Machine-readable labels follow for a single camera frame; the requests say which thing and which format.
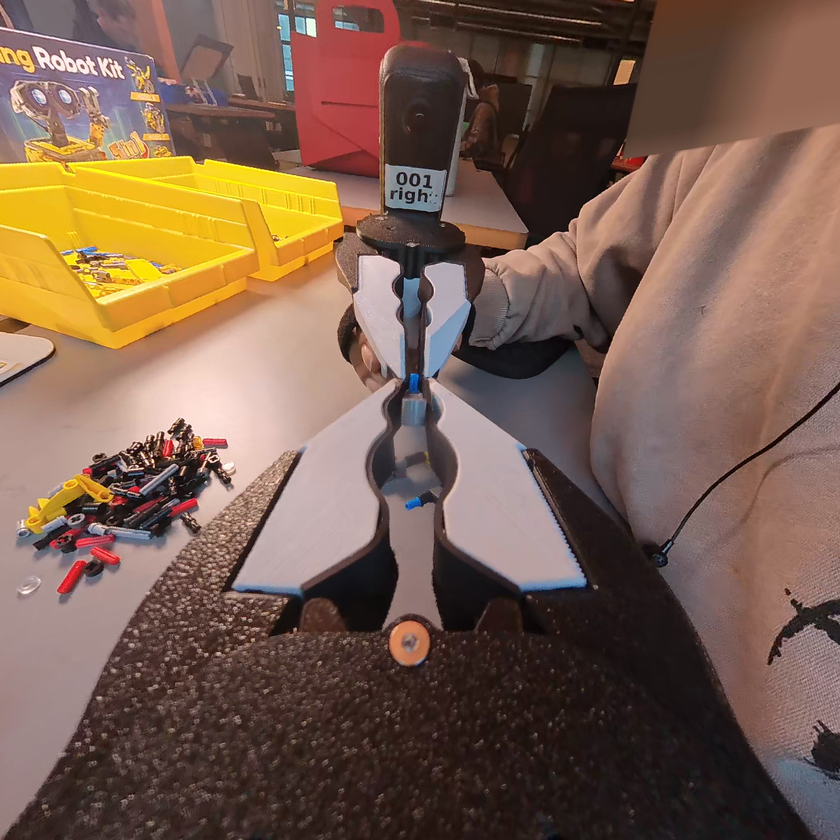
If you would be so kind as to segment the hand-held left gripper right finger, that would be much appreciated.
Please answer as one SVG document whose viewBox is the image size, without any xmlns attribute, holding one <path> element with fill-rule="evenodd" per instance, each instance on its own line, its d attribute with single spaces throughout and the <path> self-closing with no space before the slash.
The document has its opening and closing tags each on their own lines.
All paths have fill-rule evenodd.
<svg viewBox="0 0 840 840">
<path fill-rule="evenodd" d="M 425 382 L 434 510 L 433 585 L 444 621 L 498 597 L 584 589 L 585 574 L 525 447 L 437 381 Z"/>
</svg>

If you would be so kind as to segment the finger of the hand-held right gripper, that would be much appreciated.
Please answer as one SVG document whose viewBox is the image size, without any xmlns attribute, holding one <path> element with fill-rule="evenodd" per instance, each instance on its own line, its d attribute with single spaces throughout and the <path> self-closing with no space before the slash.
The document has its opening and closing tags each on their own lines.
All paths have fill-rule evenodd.
<svg viewBox="0 0 840 840">
<path fill-rule="evenodd" d="M 425 313 L 420 347 L 423 377 L 431 378 L 445 366 L 468 320 L 465 266 L 457 262 L 425 266 L 418 294 Z"/>
<path fill-rule="evenodd" d="M 382 255 L 358 258 L 358 288 L 353 294 L 355 317 L 383 372 L 406 377 L 406 336 L 398 313 L 402 300 L 395 284 L 403 278 L 399 263 Z"/>
</svg>

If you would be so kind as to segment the grey connector with blue pin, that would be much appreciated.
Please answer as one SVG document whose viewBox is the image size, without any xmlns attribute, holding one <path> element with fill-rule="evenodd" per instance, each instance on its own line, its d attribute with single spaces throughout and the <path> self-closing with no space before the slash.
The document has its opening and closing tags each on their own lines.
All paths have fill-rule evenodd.
<svg viewBox="0 0 840 840">
<path fill-rule="evenodd" d="M 400 421 L 402 427 L 420 428 L 426 423 L 430 391 L 425 379 L 419 373 L 406 378 L 406 389 L 402 395 Z"/>
</svg>

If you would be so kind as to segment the pile of small building pieces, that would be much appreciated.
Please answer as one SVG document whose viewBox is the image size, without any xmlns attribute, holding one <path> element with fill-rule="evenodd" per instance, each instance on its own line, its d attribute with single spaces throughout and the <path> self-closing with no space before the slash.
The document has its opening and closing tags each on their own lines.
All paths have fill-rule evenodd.
<svg viewBox="0 0 840 840">
<path fill-rule="evenodd" d="M 129 546 L 155 544 L 176 525 L 192 536 L 200 497 L 214 481 L 232 489 L 235 465 L 228 439 L 199 435 L 178 417 L 167 430 L 100 452 L 53 487 L 17 522 L 16 540 L 37 555 L 53 553 L 64 570 L 56 593 L 64 601 L 122 562 Z"/>
</svg>

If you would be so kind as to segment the yellow storage bin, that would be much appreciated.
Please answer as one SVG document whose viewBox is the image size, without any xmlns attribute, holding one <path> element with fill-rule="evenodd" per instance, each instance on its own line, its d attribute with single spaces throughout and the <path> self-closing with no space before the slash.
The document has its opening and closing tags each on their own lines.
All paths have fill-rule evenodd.
<svg viewBox="0 0 840 840">
<path fill-rule="evenodd" d="M 258 205 L 58 163 L 1 166 L 1 313 L 119 349 L 246 288 Z M 109 297 L 61 255 L 101 246 L 180 271 Z"/>
<path fill-rule="evenodd" d="M 335 184 L 189 156 L 73 164 L 71 170 L 102 171 L 184 187 L 245 203 L 255 240 L 258 280 L 275 281 L 333 249 L 343 235 L 343 216 Z"/>
</svg>

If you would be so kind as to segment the person's right forearm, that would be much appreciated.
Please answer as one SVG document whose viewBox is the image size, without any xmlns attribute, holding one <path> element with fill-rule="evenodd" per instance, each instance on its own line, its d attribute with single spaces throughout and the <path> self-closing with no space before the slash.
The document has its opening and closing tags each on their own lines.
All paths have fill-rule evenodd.
<svg viewBox="0 0 840 840">
<path fill-rule="evenodd" d="M 469 343 L 583 340 L 606 352 L 660 237 L 583 224 L 539 245 L 488 259 Z"/>
</svg>

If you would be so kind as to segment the person's right hand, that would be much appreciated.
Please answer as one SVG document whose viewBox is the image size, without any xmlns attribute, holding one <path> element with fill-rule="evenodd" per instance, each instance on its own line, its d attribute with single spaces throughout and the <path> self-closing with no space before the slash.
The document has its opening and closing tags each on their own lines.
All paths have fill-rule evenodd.
<svg viewBox="0 0 840 840">
<path fill-rule="evenodd" d="M 370 392 L 379 391 L 387 382 L 394 379 L 394 374 L 383 367 L 361 328 L 354 324 L 350 331 L 350 364 Z"/>
</svg>

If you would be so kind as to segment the brown bag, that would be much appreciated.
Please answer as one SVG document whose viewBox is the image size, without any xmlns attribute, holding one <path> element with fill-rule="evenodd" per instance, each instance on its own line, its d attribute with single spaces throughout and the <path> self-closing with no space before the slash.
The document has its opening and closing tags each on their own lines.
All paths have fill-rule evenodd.
<svg viewBox="0 0 840 840">
<path fill-rule="evenodd" d="M 501 153 L 498 132 L 500 94 L 498 85 L 487 80 L 487 74 L 474 59 L 468 60 L 469 73 L 478 101 L 462 142 L 461 156 L 473 161 L 491 161 Z"/>
</svg>

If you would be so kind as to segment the red bag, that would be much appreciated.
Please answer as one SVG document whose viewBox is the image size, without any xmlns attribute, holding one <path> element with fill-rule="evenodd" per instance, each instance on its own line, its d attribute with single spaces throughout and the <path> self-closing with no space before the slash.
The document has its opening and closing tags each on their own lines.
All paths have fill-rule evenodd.
<svg viewBox="0 0 840 840">
<path fill-rule="evenodd" d="M 390 1 L 315 2 L 315 36 L 290 33 L 297 131 L 304 165 L 380 174 L 380 68 L 400 42 Z"/>
</svg>

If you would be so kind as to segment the yellow beam assembly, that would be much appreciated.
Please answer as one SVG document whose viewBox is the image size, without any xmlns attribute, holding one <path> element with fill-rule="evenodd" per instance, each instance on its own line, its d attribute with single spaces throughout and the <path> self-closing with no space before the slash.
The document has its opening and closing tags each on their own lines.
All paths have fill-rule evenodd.
<svg viewBox="0 0 840 840">
<path fill-rule="evenodd" d="M 397 460 L 395 462 L 392 477 L 397 481 L 406 480 L 409 478 L 409 471 L 417 466 L 424 467 L 426 472 L 429 472 L 433 478 L 436 478 L 434 471 L 431 469 L 429 454 L 425 450 L 416 451 Z M 426 488 L 423 492 L 418 491 L 414 494 L 414 496 L 409 497 L 406 500 L 405 509 L 410 511 L 421 508 L 427 504 L 436 504 L 440 498 L 441 491 L 442 485 L 439 482 Z"/>
</svg>

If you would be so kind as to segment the adjacent grey table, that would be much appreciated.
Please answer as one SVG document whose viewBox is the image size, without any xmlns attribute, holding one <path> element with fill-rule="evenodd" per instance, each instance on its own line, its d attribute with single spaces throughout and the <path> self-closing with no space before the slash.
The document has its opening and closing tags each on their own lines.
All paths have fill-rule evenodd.
<svg viewBox="0 0 840 840">
<path fill-rule="evenodd" d="M 346 225 L 354 226 L 381 209 L 377 178 L 316 171 L 302 165 L 290 173 L 334 182 Z M 442 218 L 462 229 L 470 245 L 502 251 L 523 249 L 529 235 L 493 174 L 477 170 L 472 161 L 459 161 L 455 193 L 445 198 Z"/>
</svg>

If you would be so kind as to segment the black office chair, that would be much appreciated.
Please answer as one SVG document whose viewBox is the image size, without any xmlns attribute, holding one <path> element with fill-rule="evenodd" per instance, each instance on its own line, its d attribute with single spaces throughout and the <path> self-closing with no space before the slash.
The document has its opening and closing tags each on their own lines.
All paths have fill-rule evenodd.
<svg viewBox="0 0 840 840">
<path fill-rule="evenodd" d="M 582 206 L 605 189 L 627 136 L 636 91 L 634 83 L 553 86 L 504 186 L 531 245 L 567 230 Z"/>
</svg>

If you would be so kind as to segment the person's beige sweatshirt torso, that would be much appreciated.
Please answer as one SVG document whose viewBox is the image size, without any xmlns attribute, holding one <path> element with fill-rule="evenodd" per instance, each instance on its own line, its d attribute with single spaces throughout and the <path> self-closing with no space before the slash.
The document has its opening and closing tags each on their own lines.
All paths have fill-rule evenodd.
<svg viewBox="0 0 840 840">
<path fill-rule="evenodd" d="M 581 210 L 612 335 L 599 483 L 643 543 L 838 383 L 838 125 L 654 156 Z M 838 397 L 704 501 L 663 575 L 763 765 L 838 838 Z"/>
</svg>

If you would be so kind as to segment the heap of yellow building pieces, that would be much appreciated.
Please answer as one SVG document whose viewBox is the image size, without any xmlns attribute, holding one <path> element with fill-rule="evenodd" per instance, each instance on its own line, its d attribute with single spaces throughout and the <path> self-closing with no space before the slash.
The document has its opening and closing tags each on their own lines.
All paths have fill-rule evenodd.
<svg viewBox="0 0 840 840">
<path fill-rule="evenodd" d="M 94 298 L 131 290 L 182 271 L 174 264 L 161 264 L 96 246 L 68 249 L 60 254 Z"/>
</svg>

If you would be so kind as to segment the robot kit box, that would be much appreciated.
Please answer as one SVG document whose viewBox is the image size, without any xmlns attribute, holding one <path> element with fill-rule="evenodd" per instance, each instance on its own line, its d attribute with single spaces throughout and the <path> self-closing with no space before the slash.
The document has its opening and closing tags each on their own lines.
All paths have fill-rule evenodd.
<svg viewBox="0 0 840 840">
<path fill-rule="evenodd" d="M 175 153 L 150 56 L 1 29 L 1 162 Z"/>
</svg>

